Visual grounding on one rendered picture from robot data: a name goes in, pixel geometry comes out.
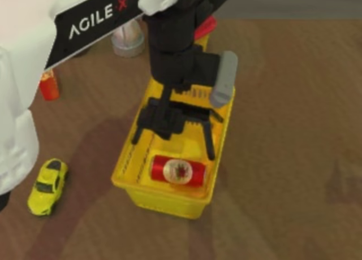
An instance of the yellow basket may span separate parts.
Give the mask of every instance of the yellow basket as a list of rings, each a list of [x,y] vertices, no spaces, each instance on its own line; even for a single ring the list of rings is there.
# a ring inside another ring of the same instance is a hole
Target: yellow basket
[[[209,36],[205,36],[198,40],[197,43],[206,49],[208,39]],[[209,102],[210,92],[210,87],[193,86],[189,92],[184,94],[173,92],[171,99],[211,108]],[[147,104],[150,97],[160,98],[161,93],[162,85],[151,79],[139,112]],[[181,135],[172,135],[170,141],[162,140],[152,131],[145,129],[139,142],[132,145],[131,138],[137,128],[136,118],[112,174],[113,184],[116,187],[125,189],[137,206],[188,219],[200,217],[205,206],[212,199],[234,95],[235,90],[231,102],[216,110],[224,118],[224,122],[218,123],[211,120],[216,154],[214,161],[208,159],[202,127],[197,124],[187,123],[184,132]],[[155,155],[164,155],[205,164],[205,185],[201,188],[190,188],[152,180],[150,178],[150,168]]]

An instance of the can label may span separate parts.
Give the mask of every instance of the can label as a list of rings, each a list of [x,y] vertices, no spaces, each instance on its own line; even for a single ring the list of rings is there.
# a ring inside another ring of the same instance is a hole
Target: can label
[[[153,180],[200,187],[204,184],[206,166],[200,162],[156,155],[150,174]]]

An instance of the toy car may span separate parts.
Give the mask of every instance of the toy car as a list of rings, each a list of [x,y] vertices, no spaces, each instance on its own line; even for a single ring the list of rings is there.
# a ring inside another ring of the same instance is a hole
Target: toy car
[[[50,215],[60,199],[68,175],[68,166],[59,159],[46,161],[40,168],[28,198],[30,212],[37,216]]]

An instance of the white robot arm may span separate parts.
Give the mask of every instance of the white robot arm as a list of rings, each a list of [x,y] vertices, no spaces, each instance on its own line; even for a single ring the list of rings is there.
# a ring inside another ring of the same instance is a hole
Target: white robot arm
[[[41,74],[142,13],[177,0],[0,0],[0,195],[38,156],[31,105]]]

